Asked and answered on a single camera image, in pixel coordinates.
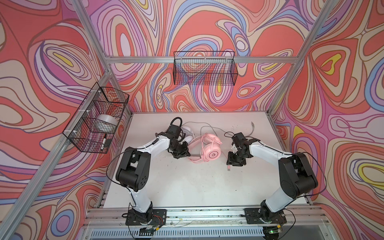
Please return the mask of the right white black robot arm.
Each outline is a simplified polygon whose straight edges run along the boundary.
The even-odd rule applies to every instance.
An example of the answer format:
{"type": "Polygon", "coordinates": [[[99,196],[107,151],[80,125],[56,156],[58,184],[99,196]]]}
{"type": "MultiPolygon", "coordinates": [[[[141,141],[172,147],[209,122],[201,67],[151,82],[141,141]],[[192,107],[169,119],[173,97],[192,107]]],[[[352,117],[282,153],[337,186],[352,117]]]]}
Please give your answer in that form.
{"type": "Polygon", "coordinates": [[[318,180],[304,153],[287,153],[262,143],[259,139],[246,137],[243,133],[232,137],[232,151],[228,153],[228,166],[243,167],[246,160],[260,158],[279,171],[280,187],[260,204],[254,215],[259,221],[269,224],[284,213],[284,208],[297,198],[318,187],[318,180]]]}

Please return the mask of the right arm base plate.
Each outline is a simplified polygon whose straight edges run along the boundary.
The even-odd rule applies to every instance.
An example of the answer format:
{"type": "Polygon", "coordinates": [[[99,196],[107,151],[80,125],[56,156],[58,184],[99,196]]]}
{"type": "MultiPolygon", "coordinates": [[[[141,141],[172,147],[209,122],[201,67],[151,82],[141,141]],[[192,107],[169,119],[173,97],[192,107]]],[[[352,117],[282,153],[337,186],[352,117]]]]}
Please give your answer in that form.
{"type": "Polygon", "coordinates": [[[246,218],[247,224],[284,225],[287,223],[283,210],[272,213],[264,208],[246,208],[241,216],[246,218]]]}

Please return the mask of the pink headphones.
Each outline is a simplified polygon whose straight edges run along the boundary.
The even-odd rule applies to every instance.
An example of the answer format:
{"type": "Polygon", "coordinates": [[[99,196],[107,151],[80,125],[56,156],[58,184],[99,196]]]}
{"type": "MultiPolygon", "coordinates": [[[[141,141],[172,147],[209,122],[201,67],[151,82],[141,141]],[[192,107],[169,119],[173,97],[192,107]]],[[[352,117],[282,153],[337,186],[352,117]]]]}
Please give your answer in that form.
{"type": "Polygon", "coordinates": [[[188,145],[189,150],[201,145],[201,151],[199,156],[190,156],[188,159],[193,163],[204,163],[217,160],[222,153],[221,145],[222,141],[214,134],[205,133],[202,136],[198,136],[192,139],[188,145]]]}

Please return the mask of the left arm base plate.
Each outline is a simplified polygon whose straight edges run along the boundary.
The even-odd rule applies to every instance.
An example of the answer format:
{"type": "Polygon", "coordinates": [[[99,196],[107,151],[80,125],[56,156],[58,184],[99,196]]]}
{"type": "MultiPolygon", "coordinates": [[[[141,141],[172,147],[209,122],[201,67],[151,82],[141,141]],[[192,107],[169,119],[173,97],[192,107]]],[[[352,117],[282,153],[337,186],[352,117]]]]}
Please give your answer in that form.
{"type": "Polygon", "coordinates": [[[123,214],[126,218],[126,226],[162,226],[166,224],[166,209],[149,209],[146,213],[140,213],[136,210],[129,210],[123,214]]]}

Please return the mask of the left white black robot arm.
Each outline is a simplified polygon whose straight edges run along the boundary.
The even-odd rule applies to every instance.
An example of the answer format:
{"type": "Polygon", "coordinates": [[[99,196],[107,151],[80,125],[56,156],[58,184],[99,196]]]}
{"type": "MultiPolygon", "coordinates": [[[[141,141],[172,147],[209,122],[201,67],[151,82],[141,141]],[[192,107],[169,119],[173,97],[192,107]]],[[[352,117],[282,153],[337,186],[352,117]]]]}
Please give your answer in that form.
{"type": "Polygon", "coordinates": [[[128,147],[116,170],[118,184],[129,190],[134,205],[127,213],[126,223],[139,225],[154,224],[160,217],[154,215],[153,202],[142,192],[149,180],[151,159],[162,152],[168,152],[175,159],[189,157],[191,154],[186,134],[182,130],[183,120],[174,118],[164,132],[156,133],[154,140],[141,147],[128,147]]]}

